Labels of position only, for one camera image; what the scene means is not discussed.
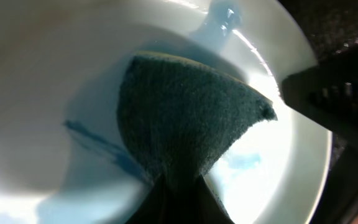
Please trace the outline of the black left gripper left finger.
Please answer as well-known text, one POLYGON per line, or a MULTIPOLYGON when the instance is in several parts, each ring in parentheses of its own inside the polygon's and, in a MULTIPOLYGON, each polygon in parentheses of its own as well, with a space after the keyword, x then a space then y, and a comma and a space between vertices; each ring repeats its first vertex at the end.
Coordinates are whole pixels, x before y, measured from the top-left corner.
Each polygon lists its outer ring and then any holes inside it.
POLYGON ((126 224, 164 224, 167 199, 165 178, 160 175, 145 200, 126 224))

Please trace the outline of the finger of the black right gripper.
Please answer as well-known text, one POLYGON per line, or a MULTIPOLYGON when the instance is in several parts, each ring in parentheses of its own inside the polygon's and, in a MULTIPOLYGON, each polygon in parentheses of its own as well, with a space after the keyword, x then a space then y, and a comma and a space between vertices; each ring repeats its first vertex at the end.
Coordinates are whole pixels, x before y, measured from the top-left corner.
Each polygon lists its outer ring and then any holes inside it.
POLYGON ((282 95, 289 107, 358 149, 358 52, 290 75, 282 95))

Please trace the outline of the mint plate with blue streak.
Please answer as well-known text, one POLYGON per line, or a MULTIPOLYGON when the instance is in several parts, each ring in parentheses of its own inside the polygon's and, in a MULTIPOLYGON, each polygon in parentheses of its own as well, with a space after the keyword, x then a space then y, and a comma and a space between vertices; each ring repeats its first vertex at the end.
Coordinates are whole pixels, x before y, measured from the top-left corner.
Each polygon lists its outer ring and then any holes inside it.
POLYGON ((199 60, 273 102, 205 179, 236 223, 308 223, 331 133, 279 84, 316 64, 277 1, 0 1, 0 223, 124 223, 151 183, 115 110, 133 52, 199 60))

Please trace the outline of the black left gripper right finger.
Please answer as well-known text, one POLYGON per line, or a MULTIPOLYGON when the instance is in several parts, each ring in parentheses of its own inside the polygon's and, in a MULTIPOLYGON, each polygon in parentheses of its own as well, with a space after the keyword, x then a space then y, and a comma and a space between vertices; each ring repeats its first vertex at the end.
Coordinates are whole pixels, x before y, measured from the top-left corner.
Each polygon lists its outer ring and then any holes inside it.
POLYGON ((234 224, 234 222, 224 212, 223 207, 217 201, 212 191, 210 191, 202 175, 197 178, 195 187, 200 223, 234 224))

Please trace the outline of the green scouring sponge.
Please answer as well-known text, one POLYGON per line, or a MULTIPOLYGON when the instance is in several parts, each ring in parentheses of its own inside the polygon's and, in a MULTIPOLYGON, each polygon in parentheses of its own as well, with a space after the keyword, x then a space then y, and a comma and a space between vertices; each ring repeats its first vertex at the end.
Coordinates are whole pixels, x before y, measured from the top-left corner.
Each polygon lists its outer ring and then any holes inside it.
POLYGON ((139 52, 119 90, 117 123, 133 158, 165 178, 165 223, 200 223, 196 180, 254 124, 275 120, 257 90, 207 65, 139 52))

